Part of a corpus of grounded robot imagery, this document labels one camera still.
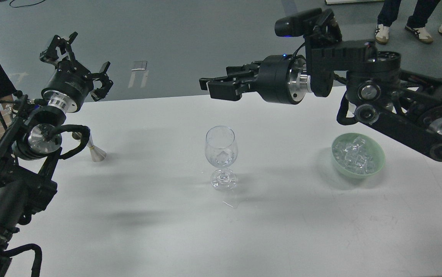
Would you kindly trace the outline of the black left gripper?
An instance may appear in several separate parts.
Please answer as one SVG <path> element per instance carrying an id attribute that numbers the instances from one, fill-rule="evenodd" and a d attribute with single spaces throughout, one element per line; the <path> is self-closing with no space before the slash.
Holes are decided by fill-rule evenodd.
<path id="1" fill-rule="evenodd" d="M 77 36 L 77 32 L 70 34 L 68 39 L 55 35 L 39 56 L 41 62 L 54 65 L 55 68 L 47 86 L 41 91 L 43 99 L 49 100 L 54 92 L 63 93 L 73 101 L 67 110 L 70 113 L 81 109 L 89 92 L 91 98 L 97 102 L 103 100 L 113 86 L 113 81 L 108 76 L 111 65 L 109 61 L 103 63 L 97 73 L 90 73 L 89 69 L 77 62 L 71 47 Z M 99 81 L 101 86 L 93 89 L 93 81 Z"/>

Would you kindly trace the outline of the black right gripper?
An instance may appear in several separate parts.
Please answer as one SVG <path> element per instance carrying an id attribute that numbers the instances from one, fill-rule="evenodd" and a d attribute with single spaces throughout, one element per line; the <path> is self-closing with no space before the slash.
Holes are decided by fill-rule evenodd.
<path id="1" fill-rule="evenodd" d="M 238 101 L 256 91 L 266 102 L 297 105 L 312 93 L 310 81 L 302 55 L 271 55 L 262 62 L 226 67 L 225 76 L 200 78 L 199 84 L 217 100 Z"/>

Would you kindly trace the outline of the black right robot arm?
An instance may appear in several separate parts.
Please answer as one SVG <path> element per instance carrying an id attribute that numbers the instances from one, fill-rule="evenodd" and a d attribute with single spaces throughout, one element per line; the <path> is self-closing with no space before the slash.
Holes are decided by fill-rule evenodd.
<path id="1" fill-rule="evenodd" d="M 306 55 L 271 55 L 226 68 L 225 77 L 201 78 L 214 99 L 238 101 L 257 92 L 266 102 L 299 104 L 306 93 L 327 97 L 346 86 L 337 112 L 342 125 L 362 123 L 442 162 L 442 78 L 402 70 L 401 55 L 374 41 L 343 41 L 331 9 L 315 8 L 276 21 L 279 37 L 303 37 Z"/>

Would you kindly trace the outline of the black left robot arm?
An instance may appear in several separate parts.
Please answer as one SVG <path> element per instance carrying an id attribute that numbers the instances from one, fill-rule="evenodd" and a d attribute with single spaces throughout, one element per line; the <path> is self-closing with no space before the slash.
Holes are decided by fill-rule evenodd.
<path id="1" fill-rule="evenodd" d="M 64 123 L 68 113 L 81 109 L 87 95 L 101 100 L 113 84 L 107 74 L 110 62 L 92 73 L 76 60 L 71 45 L 77 35 L 55 35 L 40 54 L 42 62 L 55 68 L 41 98 L 29 99 L 15 89 L 0 65 L 0 122 L 4 129 L 0 139 L 0 277 L 6 275 L 13 256 L 29 250 L 35 254 L 31 276 L 40 276 L 40 246 L 7 247 L 19 232 L 18 225 L 29 224 L 56 194 L 57 183 L 52 177 L 58 161 L 83 149 L 90 149 L 93 162 L 106 156 L 93 144 L 90 128 Z"/>

